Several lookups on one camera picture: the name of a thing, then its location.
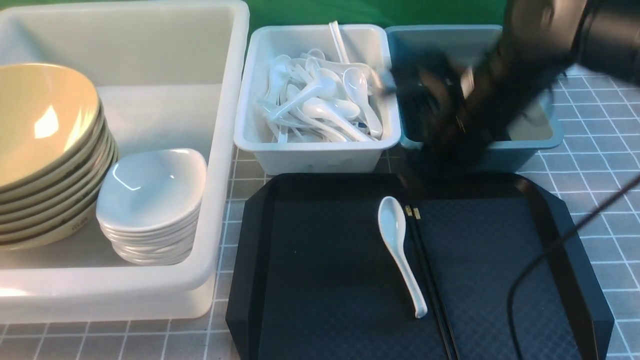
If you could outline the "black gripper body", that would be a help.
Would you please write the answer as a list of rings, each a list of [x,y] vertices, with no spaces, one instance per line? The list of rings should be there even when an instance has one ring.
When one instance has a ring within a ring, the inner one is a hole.
[[[501,130],[501,53],[464,67],[442,50],[394,59],[390,93],[403,119],[422,132],[422,153],[437,166],[476,166]]]

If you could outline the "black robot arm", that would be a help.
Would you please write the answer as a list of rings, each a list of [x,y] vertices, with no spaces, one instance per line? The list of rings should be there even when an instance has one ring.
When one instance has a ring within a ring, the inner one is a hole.
[[[637,0],[508,0],[502,32],[472,65],[438,50],[406,55],[379,93],[419,105],[423,152],[436,164],[477,163],[560,73],[579,65],[638,84]]]

